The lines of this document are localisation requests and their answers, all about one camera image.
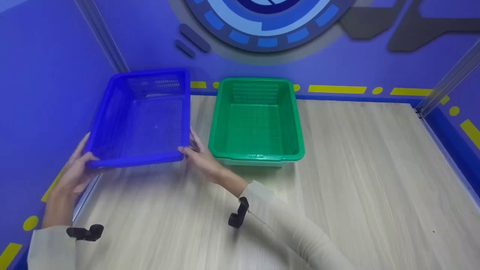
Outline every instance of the green plastic basket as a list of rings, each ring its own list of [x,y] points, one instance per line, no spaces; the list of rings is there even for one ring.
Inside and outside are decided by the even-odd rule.
[[[283,166],[300,160],[305,148],[292,82],[223,79],[208,147],[227,165]]]

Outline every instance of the hand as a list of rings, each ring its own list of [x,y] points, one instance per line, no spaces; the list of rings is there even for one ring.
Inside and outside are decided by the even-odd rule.
[[[60,192],[64,195],[71,195],[77,197],[81,194],[90,183],[93,176],[100,174],[97,169],[87,169],[85,164],[91,160],[98,160],[92,152],[82,155],[85,143],[88,140],[90,133],[80,141],[72,156],[68,159],[63,174],[53,188],[53,192]]]
[[[195,164],[203,173],[205,173],[210,181],[219,184],[219,177],[223,169],[212,156],[210,150],[203,144],[197,133],[190,127],[190,147],[179,147],[179,151],[187,156],[189,162]]]

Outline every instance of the white sleeve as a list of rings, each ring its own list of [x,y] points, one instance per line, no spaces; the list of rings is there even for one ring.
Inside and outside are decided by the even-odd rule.
[[[290,209],[259,182],[252,182],[240,197],[248,200],[248,212],[268,227],[312,268],[352,270],[350,261],[338,250],[322,229]]]
[[[67,228],[53,226],[33,232],[29,270],[75,270],[76,239],[67,235]]]

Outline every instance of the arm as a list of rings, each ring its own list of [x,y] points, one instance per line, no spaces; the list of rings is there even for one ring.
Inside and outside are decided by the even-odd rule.
[[[81,156],[88,134],[70,157],[63,174],[48,195],[42,228],[35,230],[30,241],[30,270],[74,270],[76,239],[67,235],[72,226],[75,202],[89,183],[85,163],[96,159],[92,153]]]
[[[349,260],[315,223],[292,211],[262,184],[258,182],[249,184],[221,166],[194,131],[192,137],[198,146],[197,151],[189,147],[179,148],[188,156],[189,161],[209,175],[213,183],[224,187],[235,197],[246,197],[250,205],[248,212],[263,226],[273,231],[310,266],[322,270],[354,269]]]

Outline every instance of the blue plastic basket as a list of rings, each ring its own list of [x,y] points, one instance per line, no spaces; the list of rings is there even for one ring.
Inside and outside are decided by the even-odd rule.
[[[129,167],[183,159],[190,134],[186,69],[117,74],[107,86],[85,152],[90,167]]]

